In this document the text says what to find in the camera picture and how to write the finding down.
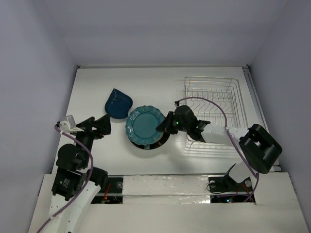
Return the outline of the dark rimmed beige plate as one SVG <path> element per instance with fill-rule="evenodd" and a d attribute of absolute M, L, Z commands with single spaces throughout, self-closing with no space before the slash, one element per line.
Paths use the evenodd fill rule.
<path fill-rule="evenodd" d="M 139 145 L 139 144 L 136 144 L 135 142 L 132 142 L 131 143 L 139 148 L 139 149 L 142 149 L 142 150 L 154 150 L 154 149 L 157 149 L 161 146 L 163 146 L 169 139 L 170 137 L 170 134 L 169 133 L 164 133 L 163 136 L 155 143 L 153 144 L 149 144 L 149 145 Z"/>

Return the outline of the dark blue leaf-shaped plate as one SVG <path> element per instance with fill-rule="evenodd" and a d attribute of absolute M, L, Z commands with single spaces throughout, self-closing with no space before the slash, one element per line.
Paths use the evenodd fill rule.
<path fill-rule="evenodd" d="M 132 98 L 114 88 L 105 103 L 104 110 L 114 119 L 124 119 L 128 117 L 132 106 Z"/>

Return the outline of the dark green scalloped plate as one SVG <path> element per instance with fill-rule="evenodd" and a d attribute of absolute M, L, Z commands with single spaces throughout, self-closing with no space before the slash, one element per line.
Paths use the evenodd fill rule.
<path fill-rule="evenodd" d="M 158 142 L 163 132 L 156 128 L 164 121 L 162 112 L 151 105 L 135 108 L 128 116 L 125 124 L 128 139 L 137 145 L 150 145 Z"/>

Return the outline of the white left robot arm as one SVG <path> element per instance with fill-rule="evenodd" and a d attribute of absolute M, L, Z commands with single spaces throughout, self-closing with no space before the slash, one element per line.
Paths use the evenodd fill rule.
<path fill-rule="evenodd" d="M 43 231 L 74 233 L 96 194 L 107 188 L 108 173 L 94 166 L 91 149 L 94 140 L 111 133 L 110 116 L 106 114 L 99 119 L 92 116 L 76 124 L 69 115 L 57 122 L 55 128 L 73 143 L 58 150 L 49 222 Z"/>

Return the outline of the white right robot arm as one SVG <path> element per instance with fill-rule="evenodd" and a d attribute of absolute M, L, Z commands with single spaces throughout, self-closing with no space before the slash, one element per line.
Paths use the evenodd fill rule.
<path fill-rule="evenodd" d="M 259 124 L 250 128 L 232 128 L 198 120 L 186 105 L 170 111 L 156 128 L 159 132 L 186 132 L 194 141 L 232 146 L 241 156 L 223 176 L 209 179 L 207 188 L 213 194 L 238 192 L 251 176 L 267 174 L 282 153 L 281 145 Z"/>

